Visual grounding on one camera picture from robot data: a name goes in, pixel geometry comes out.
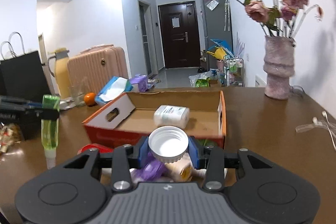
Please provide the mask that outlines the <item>green transparent tube bottle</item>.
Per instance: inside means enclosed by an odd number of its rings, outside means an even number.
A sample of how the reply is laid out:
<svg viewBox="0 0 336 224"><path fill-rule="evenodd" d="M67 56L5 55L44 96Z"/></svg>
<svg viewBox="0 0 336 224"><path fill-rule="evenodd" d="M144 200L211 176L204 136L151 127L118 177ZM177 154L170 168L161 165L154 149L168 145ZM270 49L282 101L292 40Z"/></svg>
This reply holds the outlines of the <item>green transparent tube bottle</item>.
<svg viewBox="0 0 336 224"><path fill-rule="evenodd" d="M43 108L47 110L47 117L41 120L41 142L45 152L47 169L56 165L56 150L58 147L60 98L44 95Z"/></svg>

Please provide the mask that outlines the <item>beige yellow small device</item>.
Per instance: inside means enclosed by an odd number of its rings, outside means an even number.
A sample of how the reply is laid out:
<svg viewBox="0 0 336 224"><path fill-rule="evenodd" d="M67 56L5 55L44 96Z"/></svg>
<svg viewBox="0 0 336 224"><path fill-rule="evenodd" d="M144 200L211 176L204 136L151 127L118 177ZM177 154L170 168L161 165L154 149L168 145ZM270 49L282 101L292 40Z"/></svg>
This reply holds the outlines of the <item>beige yellow small device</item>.
<svg viewBox="0 0 336 224"><path fill-rule="evenodd" d="M187 152L180 160L166 163L165 167L167 168L165 175L174 182L188 182L192 179L193 165Z"/></svg>

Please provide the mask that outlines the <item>large white bottle cap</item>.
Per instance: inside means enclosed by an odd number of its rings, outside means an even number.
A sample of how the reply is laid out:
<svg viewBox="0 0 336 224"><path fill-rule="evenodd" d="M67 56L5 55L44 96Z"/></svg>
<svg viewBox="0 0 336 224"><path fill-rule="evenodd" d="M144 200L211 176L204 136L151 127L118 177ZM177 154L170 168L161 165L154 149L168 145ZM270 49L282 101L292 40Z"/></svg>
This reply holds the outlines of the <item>large white bottle cap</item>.
<svg viewBox="0 0 336 224"><path fill-rule="evenodd" d="M148 138L153 156L163 163L174 163L183 157L189 146L189 137L180 128L163 126L155 129Z"/></svg>

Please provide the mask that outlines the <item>snack packet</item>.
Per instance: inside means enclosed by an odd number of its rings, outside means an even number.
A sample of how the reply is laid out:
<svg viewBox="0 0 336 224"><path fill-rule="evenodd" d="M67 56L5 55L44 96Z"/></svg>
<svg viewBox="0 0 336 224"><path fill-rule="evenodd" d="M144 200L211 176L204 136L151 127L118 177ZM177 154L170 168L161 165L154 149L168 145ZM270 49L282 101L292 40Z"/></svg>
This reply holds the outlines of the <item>snack packet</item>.
<svg viewBox="0 0 336 224"><path fill-rule="evenodd" d="M21 129L17 124L4 124L1 122L0 153L7 153L8 149L22 140Z"/></svg>

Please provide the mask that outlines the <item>white red lint brush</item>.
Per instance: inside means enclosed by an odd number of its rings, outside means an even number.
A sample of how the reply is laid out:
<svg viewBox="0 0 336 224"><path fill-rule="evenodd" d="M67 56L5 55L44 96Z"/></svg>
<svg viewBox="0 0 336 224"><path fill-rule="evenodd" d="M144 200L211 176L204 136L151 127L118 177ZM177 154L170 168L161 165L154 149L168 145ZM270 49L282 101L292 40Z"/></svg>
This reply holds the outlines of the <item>white red lint brush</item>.
<svg viewBox="0 0 336 224"><path fill-rule="evenodd" d="M104 145L92 143L92 144L87 144L84 147L80 148L77 152L77 154L81 154L84 151L94 151L98 150L100 153L110 153L113 152L112 148L106 147Z"/></svg>

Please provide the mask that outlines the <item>clear drinking glass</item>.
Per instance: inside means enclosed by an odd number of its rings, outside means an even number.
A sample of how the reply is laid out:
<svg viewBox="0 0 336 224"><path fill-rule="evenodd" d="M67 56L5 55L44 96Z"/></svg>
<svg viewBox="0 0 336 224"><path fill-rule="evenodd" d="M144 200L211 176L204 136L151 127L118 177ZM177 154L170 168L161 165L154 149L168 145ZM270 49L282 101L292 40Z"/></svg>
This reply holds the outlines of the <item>clear drinking glass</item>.
<svg viewBox="0 0 336 224"><path fill-rule="evenodd" d="M88 90L87 85L87 78L82 78L78 83L71 85L70 87L70 93L71 97L75 103L76 106L84 106L84 96L86 95Z"/></svg>

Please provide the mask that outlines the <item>orange fruit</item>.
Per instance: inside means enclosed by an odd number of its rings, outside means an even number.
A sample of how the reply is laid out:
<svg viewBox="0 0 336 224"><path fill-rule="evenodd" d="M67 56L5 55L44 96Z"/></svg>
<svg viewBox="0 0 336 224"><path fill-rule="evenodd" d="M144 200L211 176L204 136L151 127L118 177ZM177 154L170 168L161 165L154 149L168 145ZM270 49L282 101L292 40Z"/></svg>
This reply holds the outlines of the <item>orange fruit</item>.
<svg viewBox="0 0 336 224"><path fill-rule="evenodd" d="M89 107L96 105L95 97L96 97L95 93L87 93L84 96L84 103Z"/></svg>

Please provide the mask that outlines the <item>yellow thermos jug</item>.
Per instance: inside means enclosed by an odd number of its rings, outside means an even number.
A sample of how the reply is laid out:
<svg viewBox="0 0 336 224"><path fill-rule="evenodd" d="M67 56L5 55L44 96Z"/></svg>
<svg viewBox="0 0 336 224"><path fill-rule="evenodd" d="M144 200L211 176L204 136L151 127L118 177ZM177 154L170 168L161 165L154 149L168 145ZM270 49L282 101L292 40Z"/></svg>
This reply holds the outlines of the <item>yellow thermos jug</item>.
<svg viewBox="0 0 336 224"><path fill-rule="evenodd" d="M54 77L56 80L61 99L66 99L71 96L71 82L67 68L67 63L70 59L68 53L69 50L67 50L66 48L59 48L56 49L54 51L54 55L50 56L47 60L48 69L52 77ZM50 68L50 61L52 59L55 60L54 71L52 71Z"/></svg>

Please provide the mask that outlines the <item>white pill bottle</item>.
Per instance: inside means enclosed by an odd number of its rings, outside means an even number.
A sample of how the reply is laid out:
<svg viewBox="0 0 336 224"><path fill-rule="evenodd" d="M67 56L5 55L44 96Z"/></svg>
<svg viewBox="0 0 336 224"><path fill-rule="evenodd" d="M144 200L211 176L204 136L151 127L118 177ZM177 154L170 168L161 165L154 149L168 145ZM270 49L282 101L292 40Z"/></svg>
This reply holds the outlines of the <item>white pill bottle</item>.
<svg viewBox="0 0 336 224"><path fill-rule="evenodd" d="M154 113L153 120L157 127L175 126L186 128L189 122L190 109L182 106L161 105Z"/></svg>

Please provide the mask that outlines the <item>pink suitcase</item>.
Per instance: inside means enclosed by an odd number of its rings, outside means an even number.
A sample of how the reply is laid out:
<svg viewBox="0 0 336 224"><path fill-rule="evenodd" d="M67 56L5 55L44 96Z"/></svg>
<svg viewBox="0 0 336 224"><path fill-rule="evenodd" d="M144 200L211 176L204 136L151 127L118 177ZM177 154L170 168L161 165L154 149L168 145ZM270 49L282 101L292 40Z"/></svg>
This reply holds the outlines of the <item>pink suitcase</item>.
<svg viewBox="0 0 336 224"><path fill-rule="evenodd" d="M97 94L113 77L129 77L123 48L112 44L93 46L71 57L67 69L71 85L83 88L85 94Z"/></svg>

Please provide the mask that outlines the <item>purple small container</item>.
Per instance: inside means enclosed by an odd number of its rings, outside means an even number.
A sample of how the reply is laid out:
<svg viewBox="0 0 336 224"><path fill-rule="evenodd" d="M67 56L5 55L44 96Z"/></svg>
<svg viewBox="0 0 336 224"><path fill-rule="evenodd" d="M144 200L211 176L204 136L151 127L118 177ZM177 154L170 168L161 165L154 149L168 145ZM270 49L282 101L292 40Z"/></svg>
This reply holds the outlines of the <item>purple small container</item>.
<svg viewBox="0 0 336 224"><path fill-rule="evenodd" d="M147 75L135 75L133 78L129 80L132 85L133 92L146 92L148 77Z"/></svg>

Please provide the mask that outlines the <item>storage cart with bottles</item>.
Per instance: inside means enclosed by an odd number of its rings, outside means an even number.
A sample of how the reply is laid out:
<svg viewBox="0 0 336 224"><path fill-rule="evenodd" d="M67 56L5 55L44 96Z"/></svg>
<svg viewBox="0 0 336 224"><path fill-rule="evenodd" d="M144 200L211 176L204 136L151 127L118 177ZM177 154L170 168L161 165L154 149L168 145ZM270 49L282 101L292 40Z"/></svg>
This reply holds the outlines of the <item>storage cart with bottles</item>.
<svg viewBox="0 0 336 224"><path fill-rule="evenodd" d="M222 86L244 87L244 60L229 58L217 60L218 78Z"/></svg>

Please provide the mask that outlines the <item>yellow blue bags pile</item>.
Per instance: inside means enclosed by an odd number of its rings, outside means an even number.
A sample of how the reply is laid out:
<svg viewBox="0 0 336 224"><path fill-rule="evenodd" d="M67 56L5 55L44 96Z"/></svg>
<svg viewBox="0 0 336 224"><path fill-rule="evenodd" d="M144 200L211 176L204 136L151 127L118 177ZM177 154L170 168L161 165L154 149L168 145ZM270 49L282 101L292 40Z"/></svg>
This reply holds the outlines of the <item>yellow blue bags pile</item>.
<svg viewBox="0 0 336 224"><path fill-rule="evenodd" d="M226 57L235 57L232 52L232 47L225 40L211 39L210 41L214 43L214 45L209 47L209 49L206 51L206 53L210 56L217 60L224 60Z"/></svg>

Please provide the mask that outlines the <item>pink textured vase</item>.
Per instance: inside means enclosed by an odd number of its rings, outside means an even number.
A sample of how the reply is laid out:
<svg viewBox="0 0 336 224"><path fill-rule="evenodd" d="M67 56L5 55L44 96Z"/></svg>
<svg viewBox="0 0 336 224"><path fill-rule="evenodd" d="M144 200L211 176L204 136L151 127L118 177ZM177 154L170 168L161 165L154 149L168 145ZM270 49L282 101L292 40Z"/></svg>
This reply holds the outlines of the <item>pink textured vase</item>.
<svg viewBox="0 0 336 224"><path fill-rule="evenodd" d="M287 100L289 79L294 76L295 41L283 36L265 36L263 70L267 74L265 95L276 100Z"/></svg>

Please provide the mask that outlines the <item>dark brown door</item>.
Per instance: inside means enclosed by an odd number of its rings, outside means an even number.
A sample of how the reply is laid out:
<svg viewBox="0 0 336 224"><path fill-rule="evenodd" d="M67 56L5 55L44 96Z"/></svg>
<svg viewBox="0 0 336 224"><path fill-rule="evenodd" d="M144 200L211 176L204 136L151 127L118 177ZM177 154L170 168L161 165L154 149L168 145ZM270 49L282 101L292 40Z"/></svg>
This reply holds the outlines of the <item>dark brown door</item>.
<svg viewBox="0 0 336 224"><path fill-rule="evenodd" d="M199 67L201 46L195 2L159 5L158 12L165 67Z"/></svg>

